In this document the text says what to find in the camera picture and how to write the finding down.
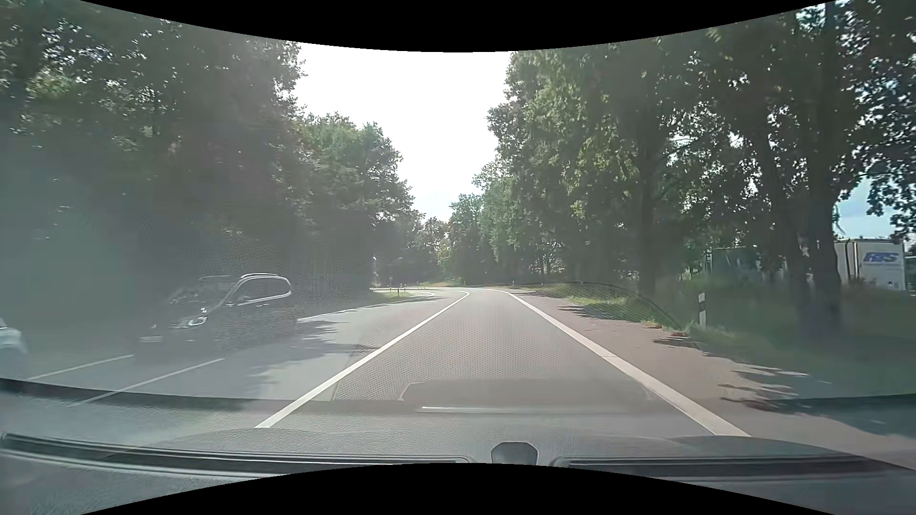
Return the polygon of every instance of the sky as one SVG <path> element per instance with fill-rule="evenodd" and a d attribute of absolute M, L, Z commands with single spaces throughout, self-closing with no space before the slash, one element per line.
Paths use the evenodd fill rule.
<path fill-rule="evenodd" d="M 459 193 L 496 154 L 487 111 L 505 101 L 510 52 L 406 52 L 302 44 L 306 77 L 295 94 L 316 115 L 338 112 L 358 125 L 377 122 L 403 156 L 398 175 L 414 207 L 448 220 Z M 866 215 L 867 185 L 841 202 L 849 237 L 886 237 L 889 214 Z"/>

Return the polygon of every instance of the road edge line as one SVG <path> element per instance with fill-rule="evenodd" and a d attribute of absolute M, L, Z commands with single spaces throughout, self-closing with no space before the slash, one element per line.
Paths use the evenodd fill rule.
<path fill-rule="evenodd" d="M 74 370 L 80 370 L 87 367 L 94 367 L 95 365 L 103 365 L 105 363 L 111 363 L 119 359 L 127 359 L 129 357 L 134 357 L 132 354 L 125 354 L 118 357 L 109 357 L 108 359 L 100 359 L 99 361 L 93 361 L 92 363 L 83 363 L 82 365 L 77 365 L 76 367 L 64 368 L 62 370 L 55 370 L 54 372 L 48 372 L 47 374 L 38 374 L 37 376 L 32 376 L 28 378 L 29 381 L 34 381 L 35 379 L 47 378 L 50 376 L 57 376 L 58 374 L 66 374 L 67 372 L 72 372 Z"/>
<path fill-rule="evenodd" d="M 452 302 L 451 304 L 449 304 L 449 305 L 445 306 L 444 308 L 438 310 L 436 313 L 434 313 L 432 316 L 430 316 L 429 318 L 427 318 L 427 319 L 424 320 L 423 322 L 420 322 L 420 323 L 418 323 L 417 325 L 414 325 L 413 327 L 409 328 L 406 332 L 402 333 L 400 336 L 397 336 L 395 339 L 391 340 L 390 342 L 388 342 L 388 343 L 386 343 L 386 344 L 380 346 L 378 349 L 372 351 L 369 355 L 363 357 L 362 359 L 360 359 L 360 360 L 357 361 L 356 363 L 353 363 L 351 366 L 349 366 L 349 367 L 347 367 L 347 368 L 341 370 L 340 372 L 337 372 L 337 373 L 334 374 L 330 379 L 327 379 L 327 380 L 324 381 L 322 384 L 320 384 L 320 385 L 318 385 L 317 387 L 315 387 L 315 388 L 309 390 L 308 393 L 306 393 L 306 394 L 303 395 L 302 397 L 299 397 L 298 399 L 292 401 L 290 404 L 288 404 L 288 405 L 287 405 L 286 407 L 284 407 L 282 410 L 277 411 L 277 412 L 274 413 L 273 415 L 270 415 L 270 416 L 267 417 L 263 422 L 261 422 L 260 424 L 256 425 L 255 427 L 256 427 L 256 428 L 268 428 L 268 427 L 273 427 L 273 425 L 274 425 L 275 423 L 280 422 L 281 420 L 283 420 L 284 418 L 286 418 L 287 415 L 289 415 L 290 413 L 294 412 L 295 410 L 301 408 L 303 404 L 305 404 L 306 402 L 308 402 L 308 401 L 314 399 L 315 397 L 317 397 L 320 393 L 322 393 L 323 391 L 325 391 L 326 389 L 328 389 L 331 385 L 333 385 L 334 383 L 336 383 L 336 382 L 340 381 L 341 379 L 345 378 L 347 375 L 349 375 L 351 372 L 353 372 L 353 371 L 356 370 L 357 368 L 361 367 L 362 365 L 365 365 L 370 359 L 372 359 L 372 358 L 378 356 L 379 354 L 382 354 L 383 351 L 385 351 L 386 349 L 388 349 L 388 348 L 391 347 L 392 345 L 396 344 L 397 342 L 403 340 L 404 338 L 406 338 L 407 336 L 409 336 L 411 333 L 413 333 L 413 332 L 416 331 L 417 329 L 420 329 L 422 326 L 426 325 L 426 324 L 427 324 L 428 322 L 430 322 L 432 319 L 434 319 L 434 318 L 436 318 L 437 316 L 443 314 L 444 312 L 446 312 L 449 308 L 451 308 L 452 306 L 454 306 L 454 305 L 457 304 L 458 302 L 461 302 L 461 301 L 463 301 L 464 299 L 467 299 L 468 295 L 471 294 L 470 291 L 462 291 L 462 293 L 464 294 L 464 296 L 463 296 L 461 299 L 458 299 L 457 301 Z"/>
<path fill-rule="evenodd" d="M 129 390 L 134 389 L 134 388 L 136 388 L 136 387 L 146 386 L 146 385 L 148 385 L 149 383 L 154 383 L 154 382 L 159 381 L 159 380 L 161 380 L 161 379 L 171 378 L 172 376 L 177 376 L 178 374 L 183 374 L 184 372 L 190 372 L 191 370 L 194 370 L 194 369 L 197 369 L 197 368 L 200 368 L 200 367 L 206 367 L 207 365 L 212 365 L 213 363 L 216 363 L 216 362 L 218 362 L 218 361 L 223 361 L 224 359 L 225 359 L 224 357 L 217 357 L 216 359 L 211 359 L 210 361 L 207 361 L 207 362 L 205 362 L 205 363 L 200 363 L 200 364 L 194 365 L 193 367 L 187 367 L 187 368 L 182 368 L 181 370 L 175 370 L 174 372 L 169 372 L 168 374 L 163 374 L 163 375 L 161 375 L 161 376 L 158 376 L 158 377 L 155 377 L 155 378 L 152 378 L 152 379 L 147 379 L 147 380 L 145 380 L 145 381 L 140 381 L 140 382 L 138 382 L 138 383 L 136 383 L 136 384 L 133 384 L 133 385 L 130 385 L 130 386 L 125 386 L 125 387 L 123 387 L 123 388 L 119 388 L 119 389 L 115 389 L 115 390 L 112 390 L 112 391 L 105 392 L 105 393 L 103 393 L 102 395 L 96 395 L 95 397 L 89 398 L 89 399 L 87 399 L 87 400 L 80 400 L 80 401 L 78 401 L 78 402 L 73 402 L 73 403 L 71 404 L 71 406 L 79 406 L 79 405 L 81 405 L 81 404 L 88 404 L 88 403 L 90 403 L 90 402 L 93 402 L 94 400 L 99 400 L 99 399 L 104 399 L 104 398 L 106 398 L 106 397 L 111 397 L 111 396 L 113 396 L 113 395 L 117 395 L 117 394 L 119 394 L 119 393 L 124 393 L 124 392 L 126 392 L 126 391 L 129 391 Z"/>
<path fill-rule="evenodd" d="M 739 427 L 733 423 L 723 419 L 719 415 L 716 415 L 712 411 L 707 410 L 695 400 L 688 398 L 687 396 L 681 394 L 678 390 L 673 389 L 672 387 L 666 385 L 665 383 L 659 381 L 658 379 L 652 377 L 646 372 L 642 371 L 640 368 L 634 366 L 633 364 L 626 361 L 624 358 L 615 355 L 611 351 L 605 349 L 599 344 L 593 342 L 587 337 L 579 334 L 576 330 L 572 329 L 565 323 L 560 322 L 559 320 L 553 318 L 547 313 L 539 310 L 538 308 L 532 306 L 524 299 L 519 298 L 518 295 L 512 293 L 511 291 L 505 290 L 495 290 L 492 288 L 484 288 L 484 290 L 490 291 L 501 291 L 506 295 L 512 297 L 516 301 L 521 302 L 524 306 L 532 310 L 533 312 L 540 315 L 541 318 L 550 322 L 557 329 L 560 329 L 568 336 L 570 336 L 576 342 L 579 342 L 585 346 L 588 350 L 599 355 L 604 361 L 614 366 L 616 369 L 620 370 L 624 374 L 627 374 L 633 378 L 636 382 L 647 388 L 652 393 L 658 395 L 663 400 L 668 402 L 671 406 L 676 408 L 681 413 L 690 417 L 694 422 L 702 425 L 706 431 L 709 431 L 712 434 L 717 436 L 750 436 L 750 434 L 745 433 Z"/>

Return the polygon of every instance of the white trailer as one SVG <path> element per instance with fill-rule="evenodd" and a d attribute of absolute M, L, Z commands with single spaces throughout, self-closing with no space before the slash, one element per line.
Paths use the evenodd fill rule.
<path fill-rule="evenodd" d="M 902 243 L 889 239 L 850 239 L 834 245 L 836 267 L 843 284 L 861 280 L 885 290 L 907 289 Z"/>

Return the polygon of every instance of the logo on trailer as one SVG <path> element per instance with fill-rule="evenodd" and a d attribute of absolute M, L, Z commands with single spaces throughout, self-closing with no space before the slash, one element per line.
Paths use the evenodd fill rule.
<path fill-rule="evenodd" d="M 899 252 L 866 252 L 864 261 L 866 263 L 895 263 L 899 255 Z"/>

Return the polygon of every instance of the pole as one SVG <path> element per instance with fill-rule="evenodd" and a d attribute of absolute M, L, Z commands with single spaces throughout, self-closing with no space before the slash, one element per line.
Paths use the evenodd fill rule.
<path fill-rule="evenodd" d="M 700 327 L 706 326 L 706 292 L 697 295 L 697 301 L 700 304 Z"/>

